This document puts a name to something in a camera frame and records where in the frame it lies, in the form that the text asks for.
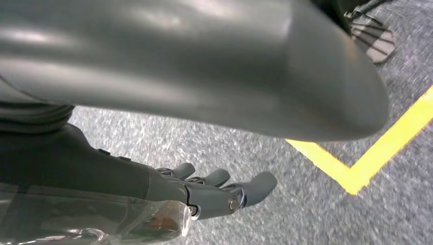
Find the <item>metal joint screw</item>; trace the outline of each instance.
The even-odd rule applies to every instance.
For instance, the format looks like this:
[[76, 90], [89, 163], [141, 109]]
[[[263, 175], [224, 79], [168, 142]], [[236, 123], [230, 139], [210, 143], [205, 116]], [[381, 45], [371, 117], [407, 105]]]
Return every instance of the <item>metal joint screw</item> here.
[[229, 209], [230, 211], [234, 212], [237, 210], [237, 206], [238, 206], [238, 201], [237, 198], [232, 197], [229, 199]]
[[195, 206], [188, 206], [189, 210], [191, 211], [191, 216], [194, 216], [197, 214], [198, 209]]

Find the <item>gray plastic cover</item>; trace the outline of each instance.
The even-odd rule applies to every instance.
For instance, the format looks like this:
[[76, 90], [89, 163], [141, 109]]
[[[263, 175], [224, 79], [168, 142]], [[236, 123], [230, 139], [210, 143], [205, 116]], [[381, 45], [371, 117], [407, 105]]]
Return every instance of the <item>gray plastic cover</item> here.
[[388, 119], [372, 62], [309, 1], [3, 0], [0, 46], [0, 83], [21, 102], [301, 140], [366, 137]]

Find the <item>yellow floor tape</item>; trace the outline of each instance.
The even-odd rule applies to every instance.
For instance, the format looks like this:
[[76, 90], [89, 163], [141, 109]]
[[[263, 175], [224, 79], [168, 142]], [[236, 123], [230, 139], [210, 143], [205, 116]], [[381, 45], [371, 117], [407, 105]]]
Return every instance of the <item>yellow floor tape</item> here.
[[356, 195], [370, 179], [433, 119], [433, 86], [349, 168], [312, 142], [286, 140], [315, 166]]

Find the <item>plastic wrap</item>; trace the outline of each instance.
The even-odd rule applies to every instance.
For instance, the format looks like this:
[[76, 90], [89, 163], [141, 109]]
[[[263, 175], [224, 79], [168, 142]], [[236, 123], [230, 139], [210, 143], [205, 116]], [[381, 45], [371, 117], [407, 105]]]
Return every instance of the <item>plastic wrap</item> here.
[[185, 236], [190, 222], [177, 201], [0, 184], [0, 245], [150, 244]]

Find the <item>gray carpet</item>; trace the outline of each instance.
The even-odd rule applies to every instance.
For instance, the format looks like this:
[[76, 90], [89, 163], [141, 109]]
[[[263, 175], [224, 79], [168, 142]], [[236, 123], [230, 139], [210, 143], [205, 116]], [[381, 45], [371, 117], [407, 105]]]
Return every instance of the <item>gray carpet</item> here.
[[[389, 126], [433, 85], [432, 13], [431, 0], [397, 0], [373, 11], [397, 37], [395, 55], [378, 67], [392, 102]], [[351, 196], [283, 139], [90, 108], [77, 108], [71, 122], [94, 147], [153, 167], [191, 162], [200, 175], [222, 167], [232, 181], [263, 170], [277, 176], [263, 203], [194, 222], [186, 238], [168, 244], [433, 244], [432, 125]], [[323, 146], [352, 165], [379, 136]]]

